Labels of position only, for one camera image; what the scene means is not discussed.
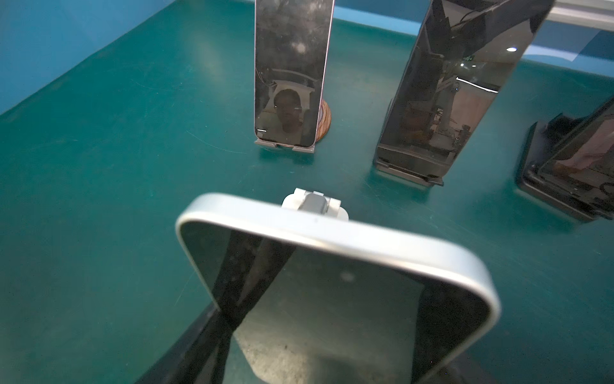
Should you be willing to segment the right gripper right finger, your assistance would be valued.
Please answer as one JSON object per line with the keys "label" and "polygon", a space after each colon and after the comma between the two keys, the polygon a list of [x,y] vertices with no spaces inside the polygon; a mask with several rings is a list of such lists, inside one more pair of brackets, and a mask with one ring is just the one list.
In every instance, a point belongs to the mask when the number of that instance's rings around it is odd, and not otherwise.
{"label": "right gripper right finger", "polygon": [[454,358],[441,368],[433,377],[435,384],[499,384],[489,372],[484,370],[477,361],[467,353]]}

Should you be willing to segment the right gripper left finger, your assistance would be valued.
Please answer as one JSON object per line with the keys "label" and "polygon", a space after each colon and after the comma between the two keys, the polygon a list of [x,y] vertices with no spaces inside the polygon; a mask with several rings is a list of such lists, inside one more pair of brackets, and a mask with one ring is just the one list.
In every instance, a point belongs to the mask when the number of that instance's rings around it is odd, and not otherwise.
{"label": "right gripper left finger", "polygon": [[232,327],[213,304],[206,307],[138,383],[222,383]]}

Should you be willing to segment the silver phone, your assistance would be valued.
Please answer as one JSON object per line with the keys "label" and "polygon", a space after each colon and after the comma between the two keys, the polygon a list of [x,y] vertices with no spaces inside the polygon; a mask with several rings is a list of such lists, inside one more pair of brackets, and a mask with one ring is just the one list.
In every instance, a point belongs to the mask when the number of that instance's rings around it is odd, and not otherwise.
{"label": "silver phone", "polygon": [[422,383],[501,304],[475,254],[438,238],[209,193],[175,230],[267,383]]}

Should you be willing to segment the white front left stand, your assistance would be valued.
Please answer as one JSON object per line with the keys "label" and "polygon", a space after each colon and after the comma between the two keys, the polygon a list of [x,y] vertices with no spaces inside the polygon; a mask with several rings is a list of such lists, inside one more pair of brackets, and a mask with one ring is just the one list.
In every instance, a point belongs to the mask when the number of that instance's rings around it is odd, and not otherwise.
{"label": "white front left stand", "polygon": [[281,206],[294,211],[310,212],[346,222],[350,219],[340,200],[317,191],[296,188],[294,193],[285,197]]}

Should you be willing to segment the black right back stand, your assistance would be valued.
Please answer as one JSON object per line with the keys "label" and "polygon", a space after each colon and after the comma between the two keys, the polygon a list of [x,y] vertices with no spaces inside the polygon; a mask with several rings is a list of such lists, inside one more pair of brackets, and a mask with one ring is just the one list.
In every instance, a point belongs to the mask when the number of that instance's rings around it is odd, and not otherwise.
{"label": "black right back stand", "polygon": [[516,184],[581,222],[612,220],[613,113],[535,123]]}

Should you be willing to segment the black stand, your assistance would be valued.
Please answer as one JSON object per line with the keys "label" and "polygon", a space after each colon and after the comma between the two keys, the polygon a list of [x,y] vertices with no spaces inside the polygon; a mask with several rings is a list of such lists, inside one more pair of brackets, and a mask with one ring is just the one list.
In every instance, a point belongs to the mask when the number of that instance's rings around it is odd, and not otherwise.
{"label": "black stand", "polygon": [[613,113],[535,123],[516,184],[581,222],[612,220]]}
{"label": "black stand", "polygon": [[449,170],[450,150],[432,144],[430,112],[393,100],[374,155],[379,171],[424,187],[442,185]]}

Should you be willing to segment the black middle back stand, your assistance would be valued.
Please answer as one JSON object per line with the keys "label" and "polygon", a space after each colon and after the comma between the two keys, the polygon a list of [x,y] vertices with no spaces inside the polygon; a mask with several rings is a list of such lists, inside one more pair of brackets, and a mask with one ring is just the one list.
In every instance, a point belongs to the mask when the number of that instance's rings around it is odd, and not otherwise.
{"label": "black middle back stand", "polygon": [[374,155],[379,171],[424,187],[442,185],[449,170],[450,150],[432,144],[430,112],[393,100]]}

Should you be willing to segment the black right back phone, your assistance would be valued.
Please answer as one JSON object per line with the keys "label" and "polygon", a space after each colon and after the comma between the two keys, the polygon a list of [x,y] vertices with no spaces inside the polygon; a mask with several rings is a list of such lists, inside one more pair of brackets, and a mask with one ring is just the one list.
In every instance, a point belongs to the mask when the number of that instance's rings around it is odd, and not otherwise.
{"label": "black right back phone", "polygon": [[584,204],[595,215],[613,217],[613,99],[578,119],[536,170],[546,185]]}

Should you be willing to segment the black phone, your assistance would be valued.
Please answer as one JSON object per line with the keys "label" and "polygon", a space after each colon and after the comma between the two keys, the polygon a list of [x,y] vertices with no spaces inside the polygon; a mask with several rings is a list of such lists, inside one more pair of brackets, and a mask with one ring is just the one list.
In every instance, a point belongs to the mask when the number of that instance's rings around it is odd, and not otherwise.
{"label": "black phone", "polygon": [[430,112],[449,170],[514,72],[552,1],[432,1],[393,100]]}
{"label": "black phone", "polygon": [[536,170],[546,185],[584,204],[595,215],[613,217],[613,99],[578,119]]}

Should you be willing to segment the round wooden phone stand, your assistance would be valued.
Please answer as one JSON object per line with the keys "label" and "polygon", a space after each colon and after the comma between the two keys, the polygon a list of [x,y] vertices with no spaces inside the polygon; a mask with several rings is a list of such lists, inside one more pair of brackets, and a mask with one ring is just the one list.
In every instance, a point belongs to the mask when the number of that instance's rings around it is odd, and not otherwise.
{"label": "round wooden phone stand", "polygon": [[322,100],[320,107],[319,107],[319,112],[318,112],[318,126],[316,129],[315,144],[313,144],[311,147],[291,146],[289,144],[280,144],[276,142],[265,141],[263,139],[257,139],[254,143],[260,147],[289,148],[294,152],[313,154],[315,152],[316,144],[320,140],[322,140],[329,132],[331,122],[332,122],[332,113],[331,113],[329,104],[326,102],[326,100]]}

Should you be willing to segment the black middle back phone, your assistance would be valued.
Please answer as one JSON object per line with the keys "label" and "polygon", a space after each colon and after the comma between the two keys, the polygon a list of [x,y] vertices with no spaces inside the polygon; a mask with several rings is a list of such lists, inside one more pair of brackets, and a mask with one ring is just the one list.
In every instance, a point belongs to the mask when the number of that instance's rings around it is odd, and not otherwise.
{"label": "black middle back phone", "polygon": [[552,1],[432,1],[393,100],[430,112],[449,170],[514,72]]}

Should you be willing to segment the purple-edged phone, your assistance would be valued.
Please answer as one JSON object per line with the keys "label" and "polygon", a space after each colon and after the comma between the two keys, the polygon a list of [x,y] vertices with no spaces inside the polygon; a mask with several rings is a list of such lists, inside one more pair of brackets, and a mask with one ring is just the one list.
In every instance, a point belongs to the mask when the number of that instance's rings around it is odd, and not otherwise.
{"label": "purple-edged phone", "polygon": [[254,3],[254,133],[257,144],[314,151],[333,1]]}

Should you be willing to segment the aluminium frame back rail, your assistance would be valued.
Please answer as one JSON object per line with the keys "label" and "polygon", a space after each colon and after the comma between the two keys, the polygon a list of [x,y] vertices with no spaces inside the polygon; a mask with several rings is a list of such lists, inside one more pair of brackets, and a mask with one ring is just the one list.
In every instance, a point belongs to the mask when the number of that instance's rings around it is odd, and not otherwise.
{"label": "aluminium frame back rail", "polygon": [[614,32],[613,0],[556,0],[547,19]]}

